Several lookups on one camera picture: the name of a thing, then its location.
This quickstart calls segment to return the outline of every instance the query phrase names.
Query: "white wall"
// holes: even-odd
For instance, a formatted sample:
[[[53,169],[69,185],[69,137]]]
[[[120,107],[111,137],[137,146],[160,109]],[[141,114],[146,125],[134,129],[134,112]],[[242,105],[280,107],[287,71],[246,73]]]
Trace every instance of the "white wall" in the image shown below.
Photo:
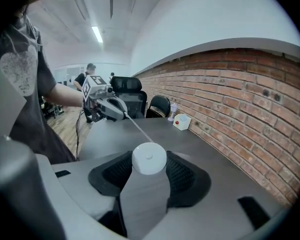
[[[71,87],[72,76],[86,71],[87,65],[96,66],[95,74],[107,81],[113,72],[115,76],[129,76],[131,54],[125,51],[102,50],[99,44],[62,45],[49,41],[44,53],[57,82],[67,81]]]
[[[130,75],[191,53],[231,47],[300,58],[300,34],[276,0],[161,0],[134,46]]]

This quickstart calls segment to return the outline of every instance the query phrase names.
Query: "mesh chair back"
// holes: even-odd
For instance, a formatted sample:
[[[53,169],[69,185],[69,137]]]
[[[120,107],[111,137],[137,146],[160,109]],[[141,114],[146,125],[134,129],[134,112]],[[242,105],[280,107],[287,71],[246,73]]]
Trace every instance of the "mesh chair back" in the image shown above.
[[[138,78],[114,76],[110,84],[115,95],[125,102],[131,118],[145,117],[147,94],[141,90],[142,85]]]

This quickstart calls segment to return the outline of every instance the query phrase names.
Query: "brick wall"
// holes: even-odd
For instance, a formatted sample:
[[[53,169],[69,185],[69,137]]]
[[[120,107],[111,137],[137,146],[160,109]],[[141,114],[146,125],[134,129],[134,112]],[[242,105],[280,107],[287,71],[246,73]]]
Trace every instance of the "brick wall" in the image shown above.
[[[196,53],[137,75],[189,129],[281,203],[300,193],[300,63],[253,49]]]

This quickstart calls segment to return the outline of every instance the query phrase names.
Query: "white ceiling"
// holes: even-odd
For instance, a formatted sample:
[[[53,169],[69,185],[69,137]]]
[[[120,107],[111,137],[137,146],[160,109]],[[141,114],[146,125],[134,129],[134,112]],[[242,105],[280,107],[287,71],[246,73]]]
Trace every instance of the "white ceiling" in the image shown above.
[[[159,0],[40,0],[29,8],[29,17],[42,35],[43,44],[90,45],[97,43],[91,26],[98,26],[103,48],[130,51]]]

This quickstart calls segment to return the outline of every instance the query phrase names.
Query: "fluorescent light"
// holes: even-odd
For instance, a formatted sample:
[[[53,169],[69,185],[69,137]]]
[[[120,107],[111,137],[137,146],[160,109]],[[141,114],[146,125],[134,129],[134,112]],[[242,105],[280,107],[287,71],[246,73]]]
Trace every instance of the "fluorescent light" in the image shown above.
[[[92,28],[93,33],[94,33],[96,39],[98,40],[98,42],[103,43],[104,41],[102,40],[99,28],[97,26],[92,26],[91,28]]]

